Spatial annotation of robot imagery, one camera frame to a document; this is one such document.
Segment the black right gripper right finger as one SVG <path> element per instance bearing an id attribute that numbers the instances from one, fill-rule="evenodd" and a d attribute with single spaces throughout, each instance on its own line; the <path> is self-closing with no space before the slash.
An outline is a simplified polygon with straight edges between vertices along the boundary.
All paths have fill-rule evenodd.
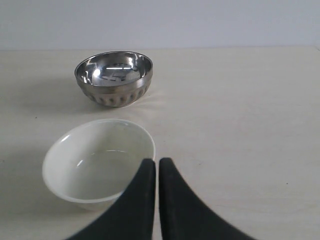
<path id="1" fill-rule="evenodd" d="M 159 215 L 164 240 L 252 240 L 212 211 L 169 157 L 159 161 Z"/>

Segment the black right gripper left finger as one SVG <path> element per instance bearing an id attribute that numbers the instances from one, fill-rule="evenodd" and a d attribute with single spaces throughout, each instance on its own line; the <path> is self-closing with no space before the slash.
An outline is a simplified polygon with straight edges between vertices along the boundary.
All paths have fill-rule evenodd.
<path id="1" fill-rule="evenodd" d="M 144 159 L 121 196 L 70 240 L 151 240 L 155 214 L 156 166 Z"/>

